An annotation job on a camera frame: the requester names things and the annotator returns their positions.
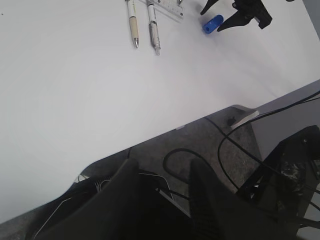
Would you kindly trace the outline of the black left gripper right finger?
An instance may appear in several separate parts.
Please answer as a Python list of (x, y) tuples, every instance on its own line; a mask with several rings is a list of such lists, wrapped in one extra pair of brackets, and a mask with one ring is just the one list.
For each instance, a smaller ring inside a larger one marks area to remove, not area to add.
[(190, 162), (189, 207), (196, 240), (294, 240), (271, 218), (239, 199), (200, 159)]

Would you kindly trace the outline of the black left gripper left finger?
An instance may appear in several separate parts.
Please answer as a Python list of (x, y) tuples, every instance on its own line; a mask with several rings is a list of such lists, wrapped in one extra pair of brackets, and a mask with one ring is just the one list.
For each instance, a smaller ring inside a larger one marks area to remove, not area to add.
[(139, 164), (127, 159), (106, 186), (87, 203), (55, 226), (37, 234), (36, 240), (111, 240), (137, 200)]

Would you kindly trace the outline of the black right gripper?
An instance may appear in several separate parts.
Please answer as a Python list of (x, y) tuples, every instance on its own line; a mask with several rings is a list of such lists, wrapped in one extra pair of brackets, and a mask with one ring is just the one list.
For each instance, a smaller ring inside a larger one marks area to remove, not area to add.
[[(204, 15), (218, 0), (207, 0), (200, 14)], [(269, 26), (273, 20), (265, 5), (261, 0), (235, 0), (232, 7), (236, 9), (231, 17), (225, 20), (217, 29), (217, 32), (233, 28), (242, 27), (255, 19), (260, 29)]]

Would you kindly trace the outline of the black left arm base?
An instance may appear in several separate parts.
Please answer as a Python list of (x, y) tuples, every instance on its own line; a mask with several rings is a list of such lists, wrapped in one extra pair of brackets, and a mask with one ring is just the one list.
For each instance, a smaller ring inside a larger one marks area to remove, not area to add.
[(62, 200), (28, 240), (188, 240), (192, 222), (150, 175), (117, 173), (94, 195)]

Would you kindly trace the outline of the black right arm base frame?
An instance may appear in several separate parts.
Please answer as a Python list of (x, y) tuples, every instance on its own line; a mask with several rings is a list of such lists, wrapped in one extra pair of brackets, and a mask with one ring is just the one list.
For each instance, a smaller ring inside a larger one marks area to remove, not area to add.
[(320, 128), (308, 126), (282, 140), (237, 191), (249, 203), (301, 216), (320, 183)]

